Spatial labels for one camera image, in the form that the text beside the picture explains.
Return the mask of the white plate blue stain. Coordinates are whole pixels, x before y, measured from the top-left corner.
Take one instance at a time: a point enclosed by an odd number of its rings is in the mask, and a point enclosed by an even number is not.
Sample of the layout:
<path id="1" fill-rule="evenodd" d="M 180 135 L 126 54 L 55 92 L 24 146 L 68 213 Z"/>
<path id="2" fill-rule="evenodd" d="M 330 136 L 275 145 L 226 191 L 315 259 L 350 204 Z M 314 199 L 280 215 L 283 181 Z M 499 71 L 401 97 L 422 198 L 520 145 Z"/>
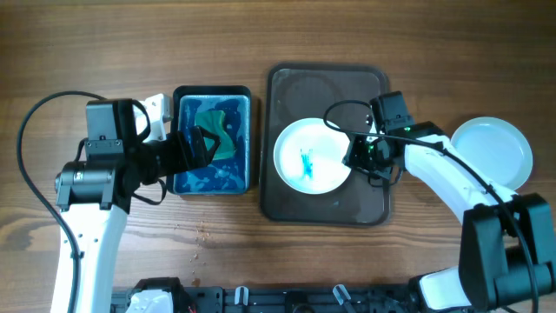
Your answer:
<path id="1" fill-rule="evenodd" d="M 351 174 L 343 163 L 349 144 L 346 134 L 332 130 L 320 118 L 295 121 L 275 141 L 275 169 L 293 190 L 309 195 L 328 193 Z"/>

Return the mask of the green yellow sponge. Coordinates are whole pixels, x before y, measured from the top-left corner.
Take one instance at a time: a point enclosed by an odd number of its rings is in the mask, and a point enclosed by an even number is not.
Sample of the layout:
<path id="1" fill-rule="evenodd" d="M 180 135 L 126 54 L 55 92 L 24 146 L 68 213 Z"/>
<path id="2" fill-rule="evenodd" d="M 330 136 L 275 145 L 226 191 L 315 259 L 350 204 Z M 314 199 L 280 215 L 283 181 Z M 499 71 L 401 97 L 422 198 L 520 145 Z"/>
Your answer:
<path id="1" fill-rule="evenodd" d="M 215 151 L 213 160 L 229 159 L 235 154 L 235 144 L 224 127 L 225 112 L 222 110 L 208 110 L 195 115 L 195 125 L 201 126 L 208 132 L 217 135 L 220 145 Z"/>

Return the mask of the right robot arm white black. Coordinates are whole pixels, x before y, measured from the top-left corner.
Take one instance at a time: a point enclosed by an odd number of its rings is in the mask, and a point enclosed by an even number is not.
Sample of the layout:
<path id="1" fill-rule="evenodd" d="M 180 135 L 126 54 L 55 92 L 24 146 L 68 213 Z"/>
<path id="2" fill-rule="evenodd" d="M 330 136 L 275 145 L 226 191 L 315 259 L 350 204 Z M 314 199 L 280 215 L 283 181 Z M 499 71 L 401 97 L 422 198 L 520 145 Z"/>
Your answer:
<path id="1" fill-rule="evenodd" d="M 538 194 L 518 195 L 458 153 L 431 122 L 379 134 L 352 131 L 347 166 L 375 176 L 398 167 L 425 183 L 460 219 L 457 266 L 420 276 L 424 310 L 489 311 L 555 291 L 552 211 Z"/>

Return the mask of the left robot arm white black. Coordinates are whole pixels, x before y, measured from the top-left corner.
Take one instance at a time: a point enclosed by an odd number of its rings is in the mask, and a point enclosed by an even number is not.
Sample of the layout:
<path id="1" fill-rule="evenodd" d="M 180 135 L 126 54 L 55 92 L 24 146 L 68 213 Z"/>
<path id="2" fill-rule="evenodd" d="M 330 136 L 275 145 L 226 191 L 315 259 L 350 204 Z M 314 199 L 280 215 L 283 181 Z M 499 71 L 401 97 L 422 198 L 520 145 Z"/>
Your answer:
<path id="1" fill-rule="evenodd" d="M 116 255 L 137 190 L 208 166 L 221 143 L 200 126 L 162 141 L 145 142 L 135 130 L 89 137 L 85 161 L 66 163 L 56 180 L 56 204 L 67 228 L 52 311 L 109 311 Z"/>

